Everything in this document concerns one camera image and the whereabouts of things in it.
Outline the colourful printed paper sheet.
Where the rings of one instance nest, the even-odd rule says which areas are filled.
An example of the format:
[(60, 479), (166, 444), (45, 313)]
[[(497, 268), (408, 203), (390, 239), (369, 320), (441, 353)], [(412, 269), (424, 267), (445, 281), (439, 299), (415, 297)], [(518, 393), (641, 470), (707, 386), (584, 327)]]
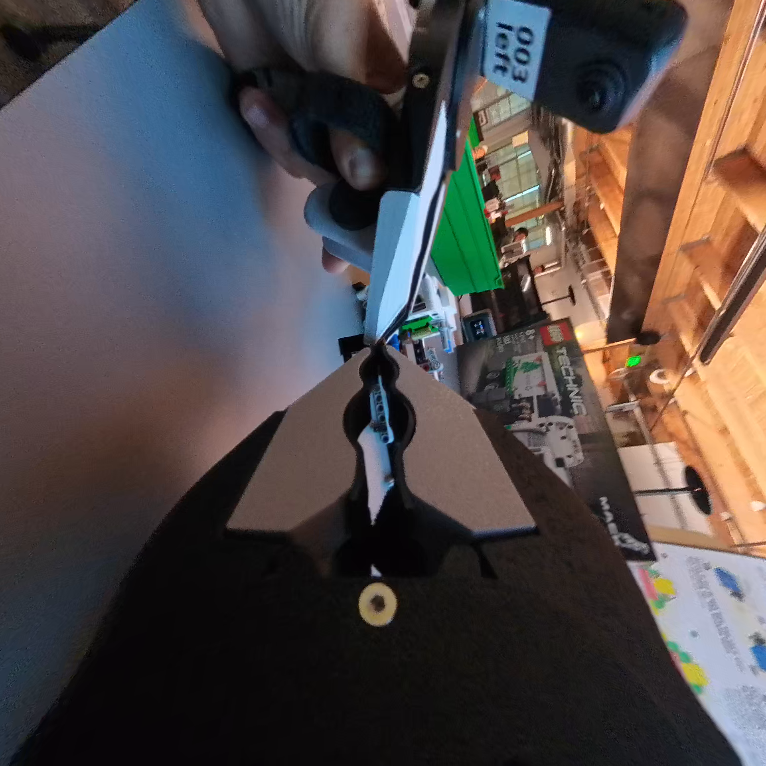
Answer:
[(676, 668), (742, 764), (765, 764), (765, 560), (656, 542), (628, 566)]

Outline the green plastic bin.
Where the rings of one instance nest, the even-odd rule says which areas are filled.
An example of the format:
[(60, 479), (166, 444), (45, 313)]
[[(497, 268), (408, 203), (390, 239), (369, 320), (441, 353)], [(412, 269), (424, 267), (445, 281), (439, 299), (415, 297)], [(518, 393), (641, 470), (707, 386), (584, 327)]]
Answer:
[(479, 136), (470, 122), (464, 157), (452, 173), (431, 250), (441, 282), (462, 296), (503, 288), (496, 245), (485, 216), (485, 200), (473, 150)]

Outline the grey lego beam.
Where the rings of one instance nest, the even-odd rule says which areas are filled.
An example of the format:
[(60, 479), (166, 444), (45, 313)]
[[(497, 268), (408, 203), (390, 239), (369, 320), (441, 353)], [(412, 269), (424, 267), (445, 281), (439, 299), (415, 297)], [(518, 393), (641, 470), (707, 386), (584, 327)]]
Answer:
[(386, 446), (395, 441), (394, 431), (390, 422), (390, 407), (385, 382), (381, 375), (373, 378), (368, 387), (369, 392), (369, 427)]

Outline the person's left hand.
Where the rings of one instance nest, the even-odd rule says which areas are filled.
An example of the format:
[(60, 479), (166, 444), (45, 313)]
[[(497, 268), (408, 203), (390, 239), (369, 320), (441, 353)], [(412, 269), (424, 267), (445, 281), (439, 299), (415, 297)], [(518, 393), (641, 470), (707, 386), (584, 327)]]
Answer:
[[(406, 84), (407, 64), (373, 2), (200, 1), (201, 13), (235, 71), (275, 67), (334, 73), (386, 96)], [(367, 191), (386, 176), (383, 160), (358, 137), (331, 130), (336, 174), (293, 151), (288, 120), (268, 94), (246, 88), (238, 97), (244, 122), (289, 175), (323, 186), (343, 178)]]

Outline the lego set box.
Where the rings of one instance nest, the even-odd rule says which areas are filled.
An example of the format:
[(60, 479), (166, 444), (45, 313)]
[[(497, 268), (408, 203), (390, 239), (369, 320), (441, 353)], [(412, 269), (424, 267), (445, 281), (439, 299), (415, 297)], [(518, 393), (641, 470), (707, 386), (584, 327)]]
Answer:
[(467, 342), (461, 394), (496, 416), (605, 527), (628, 561), (656, 554), (568, 318)]

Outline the white table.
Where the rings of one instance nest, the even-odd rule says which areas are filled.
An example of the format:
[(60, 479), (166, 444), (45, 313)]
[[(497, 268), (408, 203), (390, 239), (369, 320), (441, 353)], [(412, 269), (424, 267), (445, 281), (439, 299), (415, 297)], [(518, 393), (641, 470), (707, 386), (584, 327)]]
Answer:
[(648, 526), (713, 536), (709, 490), (675, 443), (624, 446), (618, 455)]

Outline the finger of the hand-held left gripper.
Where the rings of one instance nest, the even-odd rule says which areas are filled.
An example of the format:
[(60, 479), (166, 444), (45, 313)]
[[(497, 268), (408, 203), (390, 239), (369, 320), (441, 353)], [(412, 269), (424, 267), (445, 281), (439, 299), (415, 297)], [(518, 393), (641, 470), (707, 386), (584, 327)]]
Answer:
[(440, 104), (420, 189), (391, 189), (381, 197), (365, 315), (367, 346), (387, 340), (411, 311), (444, 208), (446, 139), (446, 107)]

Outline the white lego piece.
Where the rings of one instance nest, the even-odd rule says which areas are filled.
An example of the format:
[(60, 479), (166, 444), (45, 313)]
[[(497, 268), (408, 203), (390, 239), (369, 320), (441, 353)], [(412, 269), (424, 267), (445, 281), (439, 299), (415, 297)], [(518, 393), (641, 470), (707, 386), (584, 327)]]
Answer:
[(371, 523), (375, 524), (385, 497), (394, 485), (389, 448), (371, 425), (360, 433), (358, 444), (365, 470), (369, 516)]

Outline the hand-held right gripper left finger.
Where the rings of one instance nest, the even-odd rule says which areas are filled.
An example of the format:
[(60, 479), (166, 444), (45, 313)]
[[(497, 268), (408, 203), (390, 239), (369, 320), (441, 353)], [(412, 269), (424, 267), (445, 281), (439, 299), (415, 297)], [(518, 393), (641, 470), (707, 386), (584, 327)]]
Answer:
[(345, 499), (357, 451), (344, 414), (362, 389), (365, 349), (287, 408), (226, 531), (286, 538), (316, 563), (330, 563), (345, 535)]

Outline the white lego truck model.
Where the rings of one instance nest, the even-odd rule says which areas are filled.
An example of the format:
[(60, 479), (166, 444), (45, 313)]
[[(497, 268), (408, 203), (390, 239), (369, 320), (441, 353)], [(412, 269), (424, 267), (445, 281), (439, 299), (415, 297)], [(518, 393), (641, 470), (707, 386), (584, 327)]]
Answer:
[(442, 381), (445, 359), (455, 352), (462, 341), (457, 298), (438, 277), (425, 273), (411, 311), (388, 344), (421, 370)]

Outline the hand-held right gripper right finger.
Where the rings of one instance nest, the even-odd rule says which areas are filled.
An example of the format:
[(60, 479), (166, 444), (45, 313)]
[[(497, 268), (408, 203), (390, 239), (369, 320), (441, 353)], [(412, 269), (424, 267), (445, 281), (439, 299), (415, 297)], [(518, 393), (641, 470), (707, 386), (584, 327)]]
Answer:
[(415, 413), (404, 451), (407, 488), (474, 537), (527, 534), (537, 526), (475, 410), (400, 352), (397, 390)]

